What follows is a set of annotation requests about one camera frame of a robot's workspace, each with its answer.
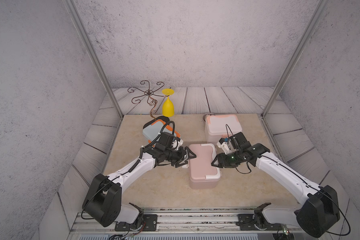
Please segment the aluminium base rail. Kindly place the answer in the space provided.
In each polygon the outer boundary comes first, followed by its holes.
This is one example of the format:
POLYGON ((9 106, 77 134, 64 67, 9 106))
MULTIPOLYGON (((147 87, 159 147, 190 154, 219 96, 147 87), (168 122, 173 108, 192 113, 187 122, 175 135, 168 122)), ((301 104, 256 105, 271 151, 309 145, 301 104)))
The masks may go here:
POLYGON ((252 222, 252 208, 151 208, 153 221, 141 232, 114 223, 102 227, 88 214, 78 215, 70 240, 311 240, 298 227, 270 225, 259 230, 252 222))

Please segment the aluminium frame post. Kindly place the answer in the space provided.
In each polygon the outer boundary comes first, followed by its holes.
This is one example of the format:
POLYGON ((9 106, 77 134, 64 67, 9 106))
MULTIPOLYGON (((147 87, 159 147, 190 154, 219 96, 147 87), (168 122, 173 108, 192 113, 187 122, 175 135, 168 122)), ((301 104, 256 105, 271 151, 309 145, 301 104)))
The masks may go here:
POLYGON ((102 85, 104 86, 105 91, 106 91, 108 97, 110 98, 110 101, 111 101, 113 107, 115 108, 118 116, 122 119, 124 117, 124 114, 121 111, 121 108, 116 100, 116 97, 111 88, 111 85, 107 79, 105 71, 104 71, 104 69, 100 63, 100 60, 96 54, 96 51, 91 43, 91 40, 90 40, 88 33, 85 29, 85 26, 81 20, 79 12, 75 6, 75 2, 72 0, 64 0, 63 3, 65 4, 65 6, 67 8, 67 11, 68 11, 68 13, 73 21, 73 24, 79 34, 79 37, 85 46, 85 49, 90 57, 90 60, 95 67, 95 70, 99 76, 99 79, 100 79, 102 85))
POLYGON ((269 101, 266 104, 266 107, 264 108, 261 116, 263 119, 266 118, 266 116, 270 113, 271 108, 273 107, 277 96, 281 93, 283 87, 285 86, 288 78, 290 77, 295 65, 297 64, 300 56, 302 55, 305 46, 308 44, 310 38, 312 37, 312 35, 315 32, 316 27, 318 26, 321 18, 323 17, 323 15, 326 12, 326 9, 328 7, 330 1, 328 0, 320 0, 318 2, 318 5, 310 19, 310 21, 308 22, 293 54, 291 55, 291 58, 289 59, 288 64, 286 65, 282 75, 280 76, 274 91, 272 92, 269 101))

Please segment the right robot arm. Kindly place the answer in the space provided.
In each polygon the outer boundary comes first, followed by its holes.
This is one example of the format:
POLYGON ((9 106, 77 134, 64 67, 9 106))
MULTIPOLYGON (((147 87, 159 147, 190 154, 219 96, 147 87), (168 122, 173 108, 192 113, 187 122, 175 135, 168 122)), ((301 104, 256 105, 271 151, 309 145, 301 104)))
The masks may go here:
POLYGON ((267 173, 297 200, 297 207, 276 206, 264 203, 254 210, 252 224, 260 231, 270 225, 296 226, 308 235, 319 238, 328 233, 345 214, 338 203, 336 190, 324 187, 305 178, 279 160, 267 147, 257 143, 252 145, 243 133, 233 133, 225 125, 227 137, 218 142, 223 153, 218 154, 211 165, 220 169, 237 168, 245 163, 267 173))

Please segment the right aluminium frame post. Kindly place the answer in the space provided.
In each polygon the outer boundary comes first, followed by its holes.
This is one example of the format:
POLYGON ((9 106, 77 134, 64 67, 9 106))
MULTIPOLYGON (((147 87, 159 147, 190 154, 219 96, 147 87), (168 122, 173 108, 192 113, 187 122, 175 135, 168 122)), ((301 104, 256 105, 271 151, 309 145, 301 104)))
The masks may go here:
POLYGON ((305 46, 308 44, 310 38, 312 37, 312 35, 315 32, 316 27, 318 26, 321 18, 323 17, 323 15, 326 12, 326 9, 328 7, 330 1, 328 0, 320 0, 318 2, 318 5, 310 19, 310 21, 308 22, 293 54, 291 55, 291 58, 289 59, 288 64, 286 65, 282 75, 280 76, 274 91, 272 92, 269 101, 266 104, 266 107, 264 108, 261 116, 263 119, 266 118, 266 116, 270 113, 271 108, 273 107, 277 96, 281 93, 283 87, 285 86, 288 78, 290 77, 295 65, 297 64, 300 56, 302 55, 305 46))

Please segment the left aluminium frame post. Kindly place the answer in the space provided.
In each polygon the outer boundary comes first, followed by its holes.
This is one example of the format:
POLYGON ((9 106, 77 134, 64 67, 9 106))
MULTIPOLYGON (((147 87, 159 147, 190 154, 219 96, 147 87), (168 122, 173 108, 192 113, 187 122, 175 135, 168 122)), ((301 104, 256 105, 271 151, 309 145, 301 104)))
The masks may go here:
POLYGON ((95 70, 99 76, 99 79, 100 79, 102 85, 104 86, 105 91, 106 91, 108 97, 110 98, 110 101, 111 101, 113 107, 115 108, 118 116, 122 119, 124 117, 124 114, 121 111, 121 108, 116 100, 116 97, 111 88, 111 85, 107 79, 105 71, 104 71, 104 69, 100 63, 100 60, 96 54, 96 51, 91 43, 91 40, 90 40, 88 33, 85 29, 85 26, 81 20, 79 12, 75 6, 75 2, 72 0, 64 0, 63 3, 65 4, 65 6, 67 8, 67 11, 68 11, 68 13, 73 21, 73 24, 79 34, 79 37, 85 46, 85 49, 90 57, 90 60, 95 67, 95 70))

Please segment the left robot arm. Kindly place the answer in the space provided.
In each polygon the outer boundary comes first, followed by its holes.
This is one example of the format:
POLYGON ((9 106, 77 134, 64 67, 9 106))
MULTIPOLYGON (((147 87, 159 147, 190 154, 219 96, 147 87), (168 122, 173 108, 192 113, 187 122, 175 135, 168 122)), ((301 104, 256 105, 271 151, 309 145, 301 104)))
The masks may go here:
POLYGON ((144 226, 144 211, 132 203, 122 203, 125 190, 156 167, 170 165, 179 168, 194 158, 196 154, 189 147, 183 147, 183 141, 175 130, 166 132, 161 128, 149 144, 140 148, 139 156, 135 160, 112 174, 98 174, 94 177, 84 199, 82 211, 103 227, 119 222, 128 224, 134 231, 139 231, 144 226))

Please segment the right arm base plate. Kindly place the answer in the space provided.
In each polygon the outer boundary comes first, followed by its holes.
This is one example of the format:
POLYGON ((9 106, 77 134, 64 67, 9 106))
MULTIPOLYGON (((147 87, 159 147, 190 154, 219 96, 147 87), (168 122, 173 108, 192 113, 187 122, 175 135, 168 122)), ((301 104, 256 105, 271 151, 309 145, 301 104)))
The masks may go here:
POLYGON ((281 224, 270 224, 262 217, 255 214, 239 214, 236 225, 241 231, 281 231, 281 224))

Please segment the yellow plastic wine glass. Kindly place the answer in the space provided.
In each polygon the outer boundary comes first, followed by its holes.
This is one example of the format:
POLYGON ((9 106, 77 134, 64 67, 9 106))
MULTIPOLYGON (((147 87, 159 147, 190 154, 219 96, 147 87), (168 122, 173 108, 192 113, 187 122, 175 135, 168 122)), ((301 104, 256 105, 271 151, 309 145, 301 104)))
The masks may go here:
POLYGON ((170 96, 175 93, 173 89, 163 89, 162 93, 166 96, 166 100, 162 106, 162 114, 165 117, 172 117, 175 114, 175 107, 173 102, 170 100, 170 96))

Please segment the grey round object behind box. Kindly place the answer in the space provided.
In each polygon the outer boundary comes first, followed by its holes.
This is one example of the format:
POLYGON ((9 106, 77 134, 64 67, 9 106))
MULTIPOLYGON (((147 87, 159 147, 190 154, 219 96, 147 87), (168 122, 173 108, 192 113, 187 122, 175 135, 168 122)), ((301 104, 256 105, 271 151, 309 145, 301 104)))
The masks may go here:
POLYGON ((215 115, 216 115, 216 114, 214 114, 214 113, 205 113, 205 114, 203 115, 203 121, 205 122, 208 116, 215 116, 215 115))

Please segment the white pink medicine box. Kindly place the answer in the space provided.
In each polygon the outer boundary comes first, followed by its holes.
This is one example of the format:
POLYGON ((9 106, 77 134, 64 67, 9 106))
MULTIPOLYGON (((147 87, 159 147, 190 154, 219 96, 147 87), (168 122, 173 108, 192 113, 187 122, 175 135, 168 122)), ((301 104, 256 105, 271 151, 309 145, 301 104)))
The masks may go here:
POLYGON ((236 115, 208 116, 205 121, 206 141, 211 144, 216 144, 221 138, 227 138, 242 130, 236 115))

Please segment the grey orange medicine box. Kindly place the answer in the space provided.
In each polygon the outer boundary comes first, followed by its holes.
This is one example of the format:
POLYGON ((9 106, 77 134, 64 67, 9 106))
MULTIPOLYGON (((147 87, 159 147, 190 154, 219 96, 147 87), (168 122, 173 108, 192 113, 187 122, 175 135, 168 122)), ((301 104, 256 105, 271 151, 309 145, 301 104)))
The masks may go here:
POLYGON ((170 119, 165 116, 159 116, 143 126, 143 135, 150 144, 158 135, 162 127, 169 122, 170 119))

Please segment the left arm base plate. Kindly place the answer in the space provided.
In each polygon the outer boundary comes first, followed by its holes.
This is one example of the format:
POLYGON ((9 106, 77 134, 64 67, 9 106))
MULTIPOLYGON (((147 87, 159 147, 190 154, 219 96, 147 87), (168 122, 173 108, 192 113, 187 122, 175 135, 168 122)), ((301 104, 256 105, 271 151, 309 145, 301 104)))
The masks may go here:
POLYGON ((116 232, 142 231, 142 232, 155 232, 157 229, 158 215, 155 214, 140 214, 137 219, 132 223, 116 222, 116 232))

